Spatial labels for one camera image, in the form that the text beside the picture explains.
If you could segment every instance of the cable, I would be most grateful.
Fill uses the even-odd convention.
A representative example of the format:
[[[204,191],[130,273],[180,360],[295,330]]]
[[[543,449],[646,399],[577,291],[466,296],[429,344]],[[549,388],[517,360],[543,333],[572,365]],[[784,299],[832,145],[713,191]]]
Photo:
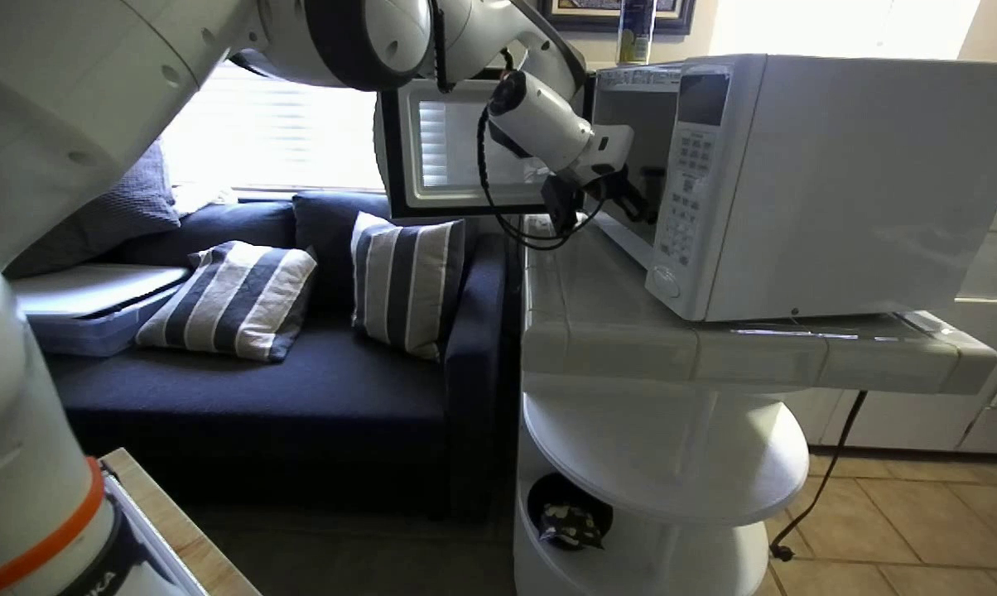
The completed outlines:
[[[855,403],[851,403],[851,413],[849,413],[849,420],[841,423],[841,435],[837,435],[837,444],[833,444],[833,453],[832,453],[832,459],[829,459],[829,471],[826,471],[826,476],[822,476],[822,486],[817,486],[817,493],[816,493],[816,500],[769,544],[769,554],[775,556],[775,559],[780,559],[780,563],[789,563],[789,559],[796,559],[796,554],[791,554],[791,545],[784,545],[780,540],[817,506],[817,500],[822,500],[822,493],[826,493],[826,486],[829,486],[829,476],[832,476],[832,471],[833,471],[833,464],[837,464],[837,458],[846,453],[846,448],[849,448],[849,438],[851,438],[851,426],[855,426],[855,420],[857,420],[857,412],[861,412],[861,403],[864,403],[864,399],[869,399],[869,392],[857,392],[857,399],[855,399]]]
[[[482,108],[476,119],[476,180],[481,180],[482,198],[490,205],[490,214],[496,218],[500,231],[510,235],[517,245],[522,245],[529,251],[557,251],[568,243],[568,235],[585,229],[604,212],[605,191],[600,187],[596,210],[583,223],[577,223],[565,235],[529,235],[529,231],[517,229],[513,223],[507,223],[490,197],[486,125],[490,125],[490,114]]]

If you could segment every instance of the couch cushion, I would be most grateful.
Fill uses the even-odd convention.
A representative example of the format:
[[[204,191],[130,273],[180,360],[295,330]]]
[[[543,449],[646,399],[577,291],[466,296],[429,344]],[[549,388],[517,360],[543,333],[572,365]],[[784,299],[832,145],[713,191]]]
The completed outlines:
[[[193,277],[140,329],[137,342],[173,350],[284,360],[316,273],[300,248],[225,243],[197,251]]]
[[[117,261],[187,266],[194,251],[218,243],[295,245],[295,210],[284,198],[204,205],[169,235],[133,240],[114,251]]]
[[[392,226],[361,212],[351,240],[355,330],[437,360],[459,296],[464,235],[464,223]]]
[[[48,357],[48,371],[94,453],[118,442],[193,459],[437,464],[448,442],[441,367],[355,342],[345,322],[308,322],[276,367],[126,350]]]
[[[295,197],[295,243],[318,259],[312,312],[346,319],[355,309],[351,231],[356,212],[386,214],[386,197],[335,188]]]
[[[151,145],[140,162],[100,198],[75,210],[54,231],[34,243],[8,275],[25,277],[56,269],[81,266],[109,248],[180,229],[180,212],[173,210],[173,191],[164,182],[162,150]]]

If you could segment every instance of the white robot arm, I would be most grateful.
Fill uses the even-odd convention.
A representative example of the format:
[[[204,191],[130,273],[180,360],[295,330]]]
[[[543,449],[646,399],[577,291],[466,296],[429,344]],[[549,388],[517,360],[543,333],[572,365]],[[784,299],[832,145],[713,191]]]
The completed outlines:
[[[543,103],[507,103],[496,119],[522,150],[585,182],[589,170],[568,155],[589,155],[592,133],[572,108],[553,108],[583,71],[565,66],[565,48],[517,5],[0,0],[0,269],[117,182],[223,58],[284,81],[383,91],[414,75],[429,49],[455,87],[513,48],[525,58],[517,66],[553,91]],[[519,119],[564,119],[572,150],[536,145]],[[59,593],[95,572],[117,521],[0,275],[0,593]],[[118,580],[118,593],[169,588],[150,569]]]

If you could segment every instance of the shelf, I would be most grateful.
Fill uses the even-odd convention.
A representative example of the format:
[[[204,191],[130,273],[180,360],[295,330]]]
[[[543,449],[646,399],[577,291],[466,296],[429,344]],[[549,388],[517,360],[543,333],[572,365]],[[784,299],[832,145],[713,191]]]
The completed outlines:
[[[613,395],[534,376],[522,423],[565,480],[655,523],[754,523],[779,514],[807,474],[802,426],[775,399],[706,388]]]
[[[564,554],[536,540],[525,517],[525,493],[534,476],[519,476],[517,491],[517,593],[678,593],[678,596],[713,596],[713,593],[754,593],[769,566],[764,523],[749,525],[655,525],[650,521],[631,521],[615,511],[613,531],[604,551]],[[661,532],[676,532],[667,566],[660,576],[660,544]]]

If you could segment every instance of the blue and white striped pillow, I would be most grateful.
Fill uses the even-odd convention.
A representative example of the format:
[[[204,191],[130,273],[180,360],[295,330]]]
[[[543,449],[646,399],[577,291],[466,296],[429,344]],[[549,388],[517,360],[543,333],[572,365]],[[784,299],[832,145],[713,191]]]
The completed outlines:
[[[355,330],[418,357],[441,357],[464,277],[466,226],[392,226],[367,212],[351,235]]]
[[[316,259],[300,248],[225,243],[137,330],[137,344],[284,360],[300,330]]]

